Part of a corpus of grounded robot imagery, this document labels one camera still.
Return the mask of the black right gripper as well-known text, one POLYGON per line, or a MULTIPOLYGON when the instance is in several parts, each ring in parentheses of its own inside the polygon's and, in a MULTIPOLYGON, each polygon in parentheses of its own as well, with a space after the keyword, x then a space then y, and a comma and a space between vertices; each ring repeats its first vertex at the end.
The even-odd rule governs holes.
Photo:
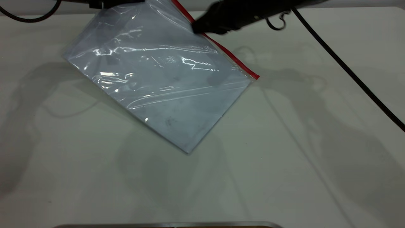
POLYGON ((272 30, 280 31, 286 27, 284 16, 289 15, 291 8, 298 5, 298 0, 216 1, 191 24, 191 27, 194 34, 224 35, 264 19, 272 30), (274 15, 278 15, 283 22, 281 27, 275 27, 269 21, 269 17, 274 15))

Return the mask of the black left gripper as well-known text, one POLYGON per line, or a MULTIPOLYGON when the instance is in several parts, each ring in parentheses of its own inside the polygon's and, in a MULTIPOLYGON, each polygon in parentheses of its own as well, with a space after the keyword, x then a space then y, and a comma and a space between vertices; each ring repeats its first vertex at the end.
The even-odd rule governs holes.
POLYGON ((145 0, 89 0, 91 9, 109 9, 114 6, 131 3, 143 3, 145 0))

